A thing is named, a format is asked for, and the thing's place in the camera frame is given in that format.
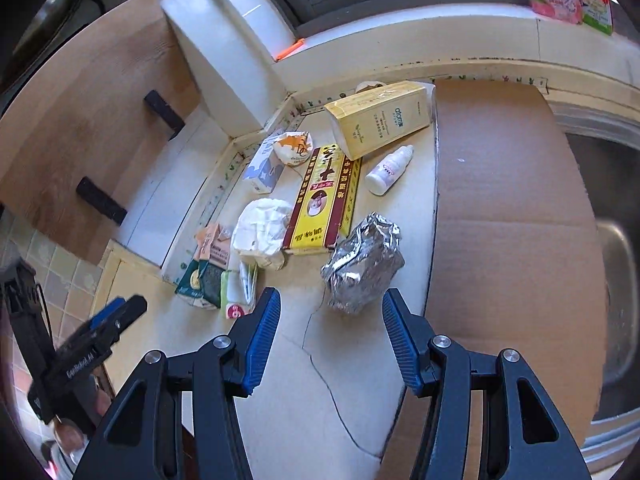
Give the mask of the green white small packet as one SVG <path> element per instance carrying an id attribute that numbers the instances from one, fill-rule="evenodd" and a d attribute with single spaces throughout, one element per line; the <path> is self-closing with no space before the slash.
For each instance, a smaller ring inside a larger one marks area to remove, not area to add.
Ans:
<path id="1" fill-rule="evenodd" d="M 222 272 L 220 283 L 221 309 L 226 318 L 234 320 L 253 312 L 257 301 L 256 263 L 240 262 L 238 270 Z"/>

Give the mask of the aluminium foil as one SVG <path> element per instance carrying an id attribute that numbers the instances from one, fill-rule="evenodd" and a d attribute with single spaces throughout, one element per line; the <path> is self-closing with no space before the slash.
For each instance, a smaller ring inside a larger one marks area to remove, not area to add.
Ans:
<path id="1" fill-rule="evenodd" d="M 380 300 L 405 265 L 400 227 L 371 212 L 339 242 L 320 275 L 329 289 L 329 305 L 344 314 L 359 314 Z"/>

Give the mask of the green black milk carton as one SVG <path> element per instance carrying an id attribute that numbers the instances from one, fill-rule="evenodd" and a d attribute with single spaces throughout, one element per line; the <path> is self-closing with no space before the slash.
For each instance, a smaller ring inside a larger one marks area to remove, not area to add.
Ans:
<path id="1" fill-rule="evenodd" d="M 219 309 L 221 278 L 230 260 L 230 231 L 213 223 L 196 234 L 196 249 L 178 281 L 175 294 L 193 307 Z"/>

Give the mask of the white paper wrapper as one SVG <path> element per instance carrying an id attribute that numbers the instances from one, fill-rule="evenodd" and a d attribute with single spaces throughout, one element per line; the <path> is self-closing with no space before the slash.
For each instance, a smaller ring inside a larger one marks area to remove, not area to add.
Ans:
<path id="1" fill-rule="evenodd" d="M 282 252 L 292 206 L 286 200 L 252 200 L 241 212 L 231 237 L 231 247 L 245 263 L 262 269 L 280 270 Z"/>

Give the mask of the yellow red box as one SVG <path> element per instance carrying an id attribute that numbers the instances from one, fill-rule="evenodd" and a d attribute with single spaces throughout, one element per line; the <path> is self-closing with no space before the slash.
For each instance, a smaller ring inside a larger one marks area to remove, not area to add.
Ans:
<path id="1" fill-rule="evenodd" d="M 360 160 L 337 144 L 316 148 L 300 185 L 282 248 L 291 255 L 333 250 L 348 237 L 354 216 Z"/>

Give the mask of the small white bottle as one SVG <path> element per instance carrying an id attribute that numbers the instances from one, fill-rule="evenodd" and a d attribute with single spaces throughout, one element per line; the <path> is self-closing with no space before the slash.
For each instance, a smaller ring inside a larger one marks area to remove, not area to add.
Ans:
<path id="1" fill-rule="evenodd" d="M 414 147 L 404 145 L 385 156 L 364 178 L 364 184 L 375 196 L 383 196 L 404 174 L 413 158 Z"/>

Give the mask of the grey white small carton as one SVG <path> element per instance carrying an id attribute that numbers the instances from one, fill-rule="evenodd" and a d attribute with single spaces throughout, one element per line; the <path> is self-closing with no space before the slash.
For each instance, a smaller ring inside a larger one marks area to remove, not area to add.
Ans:
<path id="1" fill-rule="evenodd" d="M 279 136 L 279 133 L 267 136 L 245 168 L 242 181 L 256 194 L 270 194 L 283 172 L 284 163 L 274 151 Z"/>

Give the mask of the orange white round wrapper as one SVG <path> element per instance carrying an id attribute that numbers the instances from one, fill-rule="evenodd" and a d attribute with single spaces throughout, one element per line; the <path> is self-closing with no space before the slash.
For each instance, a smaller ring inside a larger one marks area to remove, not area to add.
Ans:
<path id="1" fill-rule="evenodd" d="M 314 140 L 308 131 L 284 132 L 273 142 L 273 151 L 285 166 L 299 166 L 310 159 Z"/>

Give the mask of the pale yellow carton box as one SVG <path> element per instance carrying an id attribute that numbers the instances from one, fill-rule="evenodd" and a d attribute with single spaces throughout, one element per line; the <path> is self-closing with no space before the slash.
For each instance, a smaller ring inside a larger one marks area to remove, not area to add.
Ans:
<path id="1" fill-rule="evenodd" d="M 434 84 L 405 80 L 326 104 L 335 143 L 356 160 L 428 127 L 434 89 Z"/>

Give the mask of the brown cardboard sheet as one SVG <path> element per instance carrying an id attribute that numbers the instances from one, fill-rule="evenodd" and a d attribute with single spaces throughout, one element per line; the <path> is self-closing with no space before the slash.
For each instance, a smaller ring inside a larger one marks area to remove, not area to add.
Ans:
<path id="1" fill-rule="evenodd" d="M 445 80 L 435 100 L 435 385 L 408 389 L 380 477 L 585 479 L 606 291 L 577 162 L 531 86 Z"/>

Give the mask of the wooden cutting board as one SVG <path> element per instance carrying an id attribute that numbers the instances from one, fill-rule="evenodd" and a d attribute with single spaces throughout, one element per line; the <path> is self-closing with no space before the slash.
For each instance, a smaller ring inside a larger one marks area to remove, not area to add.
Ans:
<path id="1" fill-rule="evenodd" d="M 160 0 L 128 0 L 34 73 L 1 118 L 1 203 L 78 258 L 98 263 L 130 226 L 171 128 L 200 102 Z"/>

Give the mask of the stainless steel sink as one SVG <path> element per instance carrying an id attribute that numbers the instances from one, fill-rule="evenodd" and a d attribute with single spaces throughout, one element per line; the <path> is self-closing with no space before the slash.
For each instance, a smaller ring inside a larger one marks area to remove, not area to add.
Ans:
<path id="1" fill-rule="evenodd" d="M 582 446 L 598 472 L 626 460 L 639 440 L 639 124 L 578 105 L 551 109 L 584 180 L 605 267 L 603 386 Z"/>

